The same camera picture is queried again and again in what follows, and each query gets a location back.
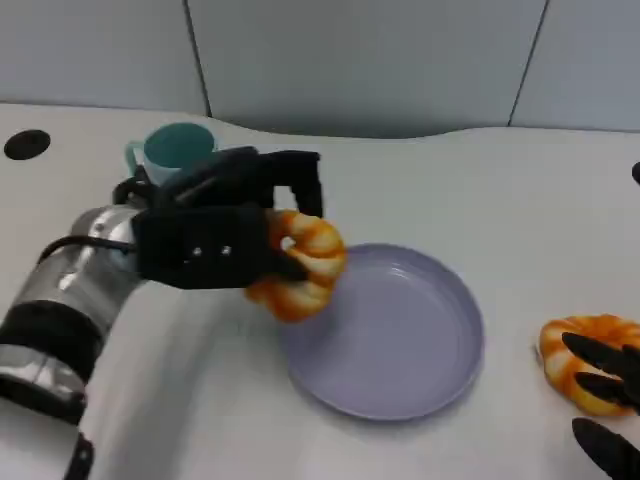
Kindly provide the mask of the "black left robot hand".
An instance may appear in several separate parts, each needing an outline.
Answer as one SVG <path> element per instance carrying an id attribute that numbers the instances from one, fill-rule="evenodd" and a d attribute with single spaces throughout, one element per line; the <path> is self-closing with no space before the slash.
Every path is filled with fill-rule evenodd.
<path id="1" fill-rule="evenodd" d="M 131 221 L 140 277 L 183 290 L 306 280 L 307 268 L 272 241 L 270 223 L 278 187 L 291 190 L 298 212 L 322 216 L 319 162 L 311 151 L 238 147 L 176 174 Z"/>

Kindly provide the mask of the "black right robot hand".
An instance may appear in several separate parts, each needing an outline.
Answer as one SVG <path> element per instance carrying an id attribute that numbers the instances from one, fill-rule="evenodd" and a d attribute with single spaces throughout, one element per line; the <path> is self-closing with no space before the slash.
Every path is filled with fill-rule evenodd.
<path id="1" fill-rule="evenodd" d="M 639 349 L 625 344 L 610 347 L 576 333 L 562 335 L 564 345 L 602 373 L 577 373 L 580 387 L 596 398 L 639 411 Z M 587 418 L 572 420 L 575 440 L 590 460 L 610 478 L 639 477 L 639 449 L 625 437 Z"/>

